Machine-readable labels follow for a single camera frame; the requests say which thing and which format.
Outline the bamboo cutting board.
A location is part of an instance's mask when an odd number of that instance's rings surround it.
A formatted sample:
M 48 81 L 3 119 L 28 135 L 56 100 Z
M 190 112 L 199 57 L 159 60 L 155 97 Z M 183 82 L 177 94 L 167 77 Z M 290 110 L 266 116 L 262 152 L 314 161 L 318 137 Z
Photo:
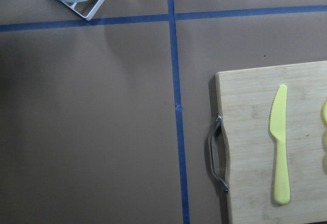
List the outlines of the bamboo cutting board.
M 273 99 L 286 85 L 286 152 L 290 201 L 274 201 L 277 142 L 270 132 Z M 216 74 L 226 144 L 230 223 L 326 221 L 326 62 Z

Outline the yellow plastic knife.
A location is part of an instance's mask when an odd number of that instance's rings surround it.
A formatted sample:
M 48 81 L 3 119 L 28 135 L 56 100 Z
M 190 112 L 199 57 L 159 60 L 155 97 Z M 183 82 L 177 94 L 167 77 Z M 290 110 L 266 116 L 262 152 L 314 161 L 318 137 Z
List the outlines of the yellow plastic knife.
M 269 130 L 276 142 L 274 201 L 286 205 L 290 201 L 290 183 L 286 149 L 286 108 L 288 88 L 282 84 L 278 87 L 271 106 Z

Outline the white cup rack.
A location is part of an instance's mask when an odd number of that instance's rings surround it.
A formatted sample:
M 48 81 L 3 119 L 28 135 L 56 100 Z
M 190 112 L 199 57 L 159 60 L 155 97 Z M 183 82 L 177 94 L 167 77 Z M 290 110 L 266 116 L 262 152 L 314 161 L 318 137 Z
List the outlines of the white cup rack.
M 88 0 L 78 3 L 77 2 L 70 3 L 64 1 L 60 1 L 60 2 L 63 3 L 65 6 L 67 6 L 69 9 L 71 9 L 73 12 L 75 12 L 84 20 L 89 21 L 93 18 L 93 16 L 98 11 L 98 9 L 102 6 L 105 0 Z

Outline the lemon slice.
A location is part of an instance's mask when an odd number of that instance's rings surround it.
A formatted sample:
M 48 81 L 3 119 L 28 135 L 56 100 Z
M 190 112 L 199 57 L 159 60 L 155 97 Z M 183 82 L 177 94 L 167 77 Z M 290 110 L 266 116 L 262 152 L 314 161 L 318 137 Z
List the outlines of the lemon slice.
M 325 101 L 323 104 L 321 116 L 322 116 L 324 123 L 327 124 L 327 101 Z

